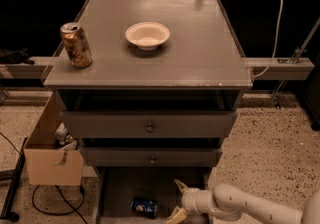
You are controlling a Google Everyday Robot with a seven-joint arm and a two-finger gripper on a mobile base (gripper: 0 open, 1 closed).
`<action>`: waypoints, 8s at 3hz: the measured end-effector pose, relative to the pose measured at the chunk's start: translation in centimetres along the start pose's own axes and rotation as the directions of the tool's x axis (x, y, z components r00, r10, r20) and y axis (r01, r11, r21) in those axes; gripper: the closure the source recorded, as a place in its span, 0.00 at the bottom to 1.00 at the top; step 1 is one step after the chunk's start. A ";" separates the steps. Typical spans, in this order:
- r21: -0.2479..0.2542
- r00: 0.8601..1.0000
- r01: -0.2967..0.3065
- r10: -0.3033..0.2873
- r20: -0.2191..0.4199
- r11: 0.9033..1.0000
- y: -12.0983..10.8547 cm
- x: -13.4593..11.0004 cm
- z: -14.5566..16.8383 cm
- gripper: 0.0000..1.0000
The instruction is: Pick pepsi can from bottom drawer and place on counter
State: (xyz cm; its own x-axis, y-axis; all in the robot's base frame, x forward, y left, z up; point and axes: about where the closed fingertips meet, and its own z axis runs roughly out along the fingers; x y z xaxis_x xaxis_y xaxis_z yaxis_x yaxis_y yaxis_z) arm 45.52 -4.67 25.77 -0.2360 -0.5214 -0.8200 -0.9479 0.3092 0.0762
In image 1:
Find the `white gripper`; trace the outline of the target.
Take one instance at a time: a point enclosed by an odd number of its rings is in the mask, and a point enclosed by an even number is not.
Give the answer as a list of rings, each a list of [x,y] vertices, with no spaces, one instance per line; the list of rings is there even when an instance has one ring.
[[[207,214],[212,201],[212,193],[209,190],[189,188],[179,179],[174,180],[182,193],[182,207],[176,206],[172,214],[166,219],[166,224],[180,224],[189,215]]]

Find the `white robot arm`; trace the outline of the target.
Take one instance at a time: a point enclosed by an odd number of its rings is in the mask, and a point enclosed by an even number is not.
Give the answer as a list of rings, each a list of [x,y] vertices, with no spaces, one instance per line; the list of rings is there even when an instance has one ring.
[[[306,202],[302,211],[256,197],[230,184],[212,190],[191,188],[178,179],[182,206],[177,206],[166,224],[181,224],[188,216],[207,214],[223,221],[237,221],[245,213],[262,224],[320,224],[320,191]]]

